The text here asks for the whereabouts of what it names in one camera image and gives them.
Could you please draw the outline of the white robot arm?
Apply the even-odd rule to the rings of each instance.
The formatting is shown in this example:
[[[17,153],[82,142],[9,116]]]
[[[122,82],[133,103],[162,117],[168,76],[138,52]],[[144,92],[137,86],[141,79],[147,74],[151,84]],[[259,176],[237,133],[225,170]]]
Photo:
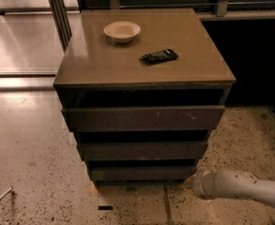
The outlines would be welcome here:
[[[192,188],[197,197],[252,200],[275,208],[275,181],[261,180],[250,172],[226,169],[200,172]]]

